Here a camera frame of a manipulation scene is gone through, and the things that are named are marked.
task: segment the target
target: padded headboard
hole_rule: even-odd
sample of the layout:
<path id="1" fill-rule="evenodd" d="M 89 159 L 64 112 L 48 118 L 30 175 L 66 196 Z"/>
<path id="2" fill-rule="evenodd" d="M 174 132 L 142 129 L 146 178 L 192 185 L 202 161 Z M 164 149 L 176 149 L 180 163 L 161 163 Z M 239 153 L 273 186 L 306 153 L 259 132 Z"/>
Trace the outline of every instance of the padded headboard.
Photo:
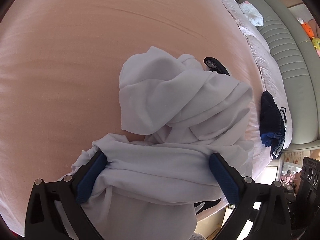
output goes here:
<path id="1" fill-rule="evenodd" d="M 292 116 L 288 150 L 320 148 L 320 58 L 293 14 L 279 0 L 249 1 L 264 18 L 257 29 L 279 65 Z"/>

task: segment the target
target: white fabric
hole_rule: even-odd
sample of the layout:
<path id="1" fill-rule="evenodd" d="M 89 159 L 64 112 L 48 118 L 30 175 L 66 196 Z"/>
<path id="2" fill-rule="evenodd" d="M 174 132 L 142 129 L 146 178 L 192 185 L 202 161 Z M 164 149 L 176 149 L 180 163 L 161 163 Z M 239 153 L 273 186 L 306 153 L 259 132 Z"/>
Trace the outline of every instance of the white fabric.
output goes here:
<path id="1" fill-rule="evenodd" d="M 123 129 L 152 135 L 129 142 L 108 134 L 82 151 L 71 174 L 98 148 L 110 162 L 84 212 L 105 239 L 188 240 L 193 203 L 223 198 L 209 156 L 219 152 L 241 175 L 252 174 L 253 142 L 244 140 L 252 89 L 204 71 L 191 55 L 176 59 L 155 47 L 124 63 L 119 87 Z"/>
<path id="2" fill-rule="evenodd" d="M 247 38 L 252 55 L 259 68 L 264 89 L 268 90 L 273 96 L 278 108 L 285 107 L 287 109 L 285 114 L 287 118 L 287 129 L 285 133 L 284 149 L 288 148 L 292 140 L 292 119 L 279 66 L 274 58 L 270 55 L 270 49 L 266 40 L 256 29 L 256 27 L 252 26 L 248 22 L 248 19 L 244 17 L 237 2 L 234 0 L 221 1 L 235 19 L 235 22 L 238 24 L 242 34 Z M 261 139 L 259 138 L 259 141 L 254 140 L 254 143 L 256 147 L 256 145 L 261 144 Z M 261 173 L 265 166 L 269 163 L 270 159 L 264 158 L 256 151 L 254 153 L 254 157 L 255 156 L 258 156 L 259 158 L 256 162 L 255 158 L 253 158 L 253 168 Z"/>
<path id="3" fill-rule="evenodd" d="M 240 9 L 244 13 L 244 16 L 254 26 L 263 26 L 263 16 L 255 8 L 255 6 L 248 1 L 239 4 Z"/>

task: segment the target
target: peach bedding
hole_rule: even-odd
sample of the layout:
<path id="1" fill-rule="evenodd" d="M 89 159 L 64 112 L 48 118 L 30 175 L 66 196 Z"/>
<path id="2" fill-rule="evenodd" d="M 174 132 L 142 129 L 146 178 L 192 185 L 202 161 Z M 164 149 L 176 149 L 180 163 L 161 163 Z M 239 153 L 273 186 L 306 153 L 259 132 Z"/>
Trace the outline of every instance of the peach bedding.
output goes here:
<path id="1" fill-rule="evenodd" d="M 251 85 L 253 176 L 268 164 L 260 72 L 220 0 L 16 0 L 0 23 L 0 213 L 13 231 L 23 235 L 37 178 L 70 172 L 107 133 L 143 140 L 121 130 L 118 82 L 123 63 L 150 46 L 215 57 Z"/>

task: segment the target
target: yellow toy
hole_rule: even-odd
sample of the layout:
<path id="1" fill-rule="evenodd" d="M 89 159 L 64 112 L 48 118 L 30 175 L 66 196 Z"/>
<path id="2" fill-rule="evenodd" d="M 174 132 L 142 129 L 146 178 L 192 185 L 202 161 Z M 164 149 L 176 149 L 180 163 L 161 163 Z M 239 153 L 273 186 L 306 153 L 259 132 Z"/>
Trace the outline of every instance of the yellow toy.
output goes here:
<path id="1" fill-rule="evenodd" d="M 298 17 L 297 17 L 297 20 L 300 22 L 301 27 L 305 30 L 305 32 L 307 33 L 307 35 L 311 39 L 312 44 L 313 44 L 313 46 L 315 46 L 316 51 L 320 57 L 320 39 L 315 38 L 313 30 L 308 23 L 304 22 L 301 18 L 298 18 Z"/>

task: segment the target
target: mattress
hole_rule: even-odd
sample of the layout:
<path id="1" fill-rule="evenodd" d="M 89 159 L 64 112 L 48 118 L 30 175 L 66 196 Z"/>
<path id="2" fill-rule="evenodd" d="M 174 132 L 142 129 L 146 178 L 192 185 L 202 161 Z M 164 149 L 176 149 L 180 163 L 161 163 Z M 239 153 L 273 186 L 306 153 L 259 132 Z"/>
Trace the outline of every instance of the mattress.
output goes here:
<path id="1" fill-rule="evenodd" d="M 253 178 L 269 163 L 258 122 L 264 83 L 221 0 L 16 0 L 0 23 L 0 213 L 11 230 L 24 234 L 36 179 L 70 172 L 107 133 L 144 139 L 121 130 L 118 82 L 123 63 L 150 46 L 215 57 L 252 86 Z"/>

